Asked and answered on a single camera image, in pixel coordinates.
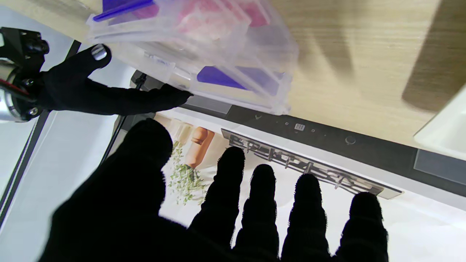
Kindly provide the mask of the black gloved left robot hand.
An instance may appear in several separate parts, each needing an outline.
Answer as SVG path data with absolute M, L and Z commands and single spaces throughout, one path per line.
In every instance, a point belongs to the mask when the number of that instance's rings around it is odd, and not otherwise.
M 279 254 L 275 176 L 256 166 L 235 246 L 244 175 L 242 149 L 230 147 L 200 212 L 185 227 L 159 214 L 165 198 L 162 167 L 173 151 L 170 134 L 147 118 L 58 207 L 51 218 L 40 262 L 387 262 L 388 232 L 375 195 L 352 199 L 349 219 L 334 255 L 325 237 L 327 216 L 319 180 L 302 174 L 296 182 L 287 236 Z

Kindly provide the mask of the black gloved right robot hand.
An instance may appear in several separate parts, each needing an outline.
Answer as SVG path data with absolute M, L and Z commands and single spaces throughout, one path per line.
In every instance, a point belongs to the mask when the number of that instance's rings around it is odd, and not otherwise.
M 49 111 L 128 116 L 168 111 L 185 104 L 192 96 L 168 84 L 138 91 L 108 87 L 91 80 L 89 76 L 106 67 L 111 58 L 109 47 L 98 44 L 40 73 L 37 105 Z

